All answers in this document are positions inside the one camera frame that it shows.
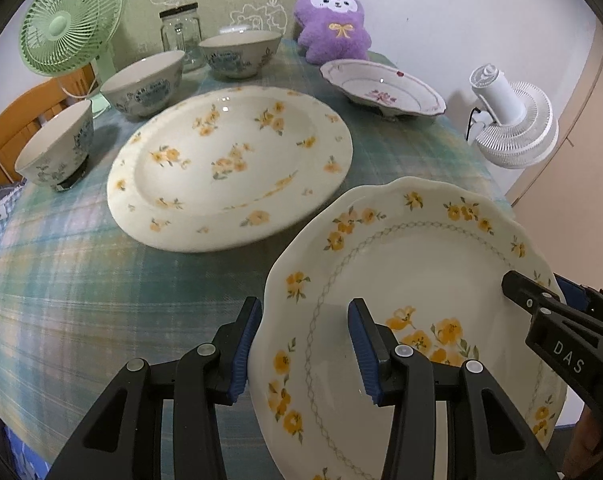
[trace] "door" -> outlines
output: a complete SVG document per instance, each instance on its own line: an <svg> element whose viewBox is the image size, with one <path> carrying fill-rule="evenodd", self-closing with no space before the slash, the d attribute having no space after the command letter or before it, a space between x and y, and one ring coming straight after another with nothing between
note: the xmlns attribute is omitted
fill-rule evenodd
<svg viewBox="0 0 603 480"><path fill-rule="evenodd" d="M603 288L603 69L568 139L514 210L554 272Z"/></svg>

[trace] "plate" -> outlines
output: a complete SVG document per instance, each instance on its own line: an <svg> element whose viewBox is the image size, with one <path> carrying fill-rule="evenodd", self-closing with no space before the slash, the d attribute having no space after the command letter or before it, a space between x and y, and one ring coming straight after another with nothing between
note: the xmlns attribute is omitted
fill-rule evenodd
<svg viewBox="0 0 603 480"><path fill-rule="evenodd" d="M321 75L357 104L379 108L387 116L436 116L446 103L435 90L391 66L361 59L337 59Z"/></svg>
<svg viewBox="0 0 603 480"><path fill-rule="evenodd" d="M317 209L350 168L353 143L315 98L238 87L183 101L142 126L108 176L108 206L139 242L214 251L260 240Z"/></svg>
<svg viewBox="0 0 603 480"><path fill-rule="evenodd" d="M374 406L361 381L347 327L359 297L431 360L480 359L545 446L566 385L525 345L530 316L501 293L509 269L562 297L522 227L450 184L357 187L313 219L268 275L248 363L254 410L286 480L381 476L393 408ZM444 403L437 414L443 480Z"/></svg>

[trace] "plaid tablecloth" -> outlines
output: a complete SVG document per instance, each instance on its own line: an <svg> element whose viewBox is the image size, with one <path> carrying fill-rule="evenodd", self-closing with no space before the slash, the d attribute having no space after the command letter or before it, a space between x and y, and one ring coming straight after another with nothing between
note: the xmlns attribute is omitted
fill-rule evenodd
<svg viewBox="0 0 603 480"><path fill-rule="evenodd" d="M337 195L415 175L482 193L509 210L483 162L446 118L391 122L357 107L299 57L293 42L281 43L252 84L312 94L344 118L354 155ZM207 92L229 83L202 69L185 78L182 91L195 85ZM129 359L176 359L233 320L246 296L262 297L270 267L308 221L216 253L176 254L139 244L113 221L105 189L119 148L139 126L115 110L99 117L83 181L65 193L26 185L0 248L0 416L49 462ZM165 478L171 478L171 419L167 406ZM220 408L218 419L230 479L281 478L248 395Z"/></svg>

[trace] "black clamp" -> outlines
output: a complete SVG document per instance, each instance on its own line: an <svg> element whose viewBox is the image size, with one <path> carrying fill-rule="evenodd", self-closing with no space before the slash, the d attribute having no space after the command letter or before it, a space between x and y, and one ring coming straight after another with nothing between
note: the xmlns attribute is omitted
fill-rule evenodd
<svg viewBox="0 0 603 480"><path fill-rule="evenodd" d="M215 404L244 391L248 352L261 302L247 298L235 322L181 359L149 365L135 358L110 382L66 442L48 480L160 480L161 418L174 399L176 478L226 480Z"/></svg>
<svg viewBox="0 0 603 480"><path fill-rule="evenodd" d="M603 427L603 290L568 283L585 297L584 312L514 270L504 275L502 291L532 316L526 345L566 381ZM603 436L594 452L601 450ZM603 480L603 460L581 478Z"/></svg>
<svg viewBox="0 0 603 480"><path fill-rule="evenodd" d="M379 406L395 406L381 480L432 480L436 400L448 408L449 480L557 478L526 421L479 361L460 368L431 363L375 324L361 298L349 306L348 327L366 393Z"/></svg>

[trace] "fan grille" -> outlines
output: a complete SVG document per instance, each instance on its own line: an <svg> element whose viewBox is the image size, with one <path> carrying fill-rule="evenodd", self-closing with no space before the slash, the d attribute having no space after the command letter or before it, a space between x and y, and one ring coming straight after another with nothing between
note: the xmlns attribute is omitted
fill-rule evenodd
<svg viewBox="0 0 603 480"><path fill-rule="evenodd" d="M34 0L19 43L24 63L47 76L87 64L112 39L123 0Z"/></svg>
<svg viewBox="0 0 603 480"><path fill-rule="evenodd" d="M557 120L548 96L536 86L512 83L526 107L526 117L515 126L487 126L475 139L477 147L502 168L525 168L550 154L557 142Z"/></svg>

